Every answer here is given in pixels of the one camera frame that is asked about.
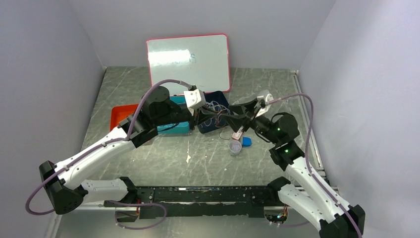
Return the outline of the navy blue tray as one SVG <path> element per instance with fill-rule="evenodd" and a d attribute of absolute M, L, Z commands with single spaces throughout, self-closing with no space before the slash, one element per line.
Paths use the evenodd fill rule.
<path fill-rule="evenodd" d="M 215 91 L 211 93 L 205 94 L 205 100 L 206 102 L 217 102 L 219 104 L 225 105 L 226 107 L 229 107 L 229 103 L 227 101 L 227 98 L 225 97 L 224 93 L 221 91 Z M 200 124 L 197 126 L 197 129 L 200 133 L 205 134 L 223 127 L 228 126 L 228 124 Z"/>

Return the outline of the light blue tray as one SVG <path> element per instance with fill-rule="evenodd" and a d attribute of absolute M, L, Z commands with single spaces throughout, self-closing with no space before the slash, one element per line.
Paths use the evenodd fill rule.
<path fill-rule="evenodd" d="M 185 104 L 185 98 L 184 96 L 171 96 L 171 101 L 175 102 L 178 105 Z M 161 125 L 157 127 L 158 134 L 187 134 L 190 131 L 189 122 L 180 122 L 180 123 L 174 123 L 174 124 L 167 124 L 167 125 Z"/>

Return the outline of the orange tray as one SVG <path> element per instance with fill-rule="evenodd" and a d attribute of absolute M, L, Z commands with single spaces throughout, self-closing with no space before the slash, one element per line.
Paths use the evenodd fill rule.
<path fill-rule="evenodd" d="M 138 104 L 121 105 L 111 109 L 109 130 L 112 131 L 119 123 L 133 114 Z"/>

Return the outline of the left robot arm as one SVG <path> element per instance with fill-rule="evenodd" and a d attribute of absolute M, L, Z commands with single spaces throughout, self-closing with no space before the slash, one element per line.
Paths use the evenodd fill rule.
<path fill-rule="evenodd" d="M 131 206 L 139 202 L 138 192 L 128 177 L 88 180 L 101 165 L 132 151 L 158 135 L 158 126 L 188 122 L 199 125 L 219 113 L 206 106 L 205 96 L 195 86 L 184 92 L 185 103 L 170 99 L 163 86 L 153 86 L 141 98 L 136 111 L 122 120 L 105 137 L 61 162 L 39 166 L 43 187 L 53 212 L 63 215 L 82 204 L 109 201 Z"/>

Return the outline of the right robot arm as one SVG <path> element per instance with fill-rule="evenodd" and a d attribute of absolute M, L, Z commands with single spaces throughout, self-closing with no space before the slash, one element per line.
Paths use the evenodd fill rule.
<path fill-rule="evenodd" d="M 300 133 L 293 115 L 276 113 L 277 120 L 264 116 L 270 106 L 271 101 L 254 99 L 232 105 L 230 114 L 221 115 L 235 133 L 252 129 L 259 138 L 272 143 L 269 153 L 273 162 L 306 192 L 302 194 L 287 178 L 280 177 L 269 184 L 272 189 L 267 192 L 268 201 L 292 207 L 321 238 L 361 238 L 366 217 L 363 208 L 342 198 L 311 165 L 295 142 Z"/>

